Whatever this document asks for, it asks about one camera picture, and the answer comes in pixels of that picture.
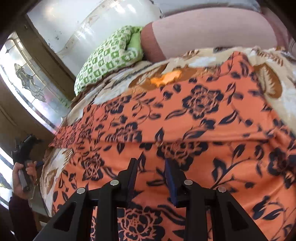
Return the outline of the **person left hand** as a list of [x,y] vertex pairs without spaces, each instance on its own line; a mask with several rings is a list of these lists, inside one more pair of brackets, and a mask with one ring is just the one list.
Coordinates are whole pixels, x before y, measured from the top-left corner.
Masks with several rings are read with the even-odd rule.
[[[32,182],[37,180],[37,171],[36,171],[37,161],[27,162],[25,171]],[[23,174],[24,165],[16,162],[13,167],[12,179],[13,179],[13,194],[22,198],[22,199],[32,199],[33,194],[30,191],[24,191],[25,177]]]

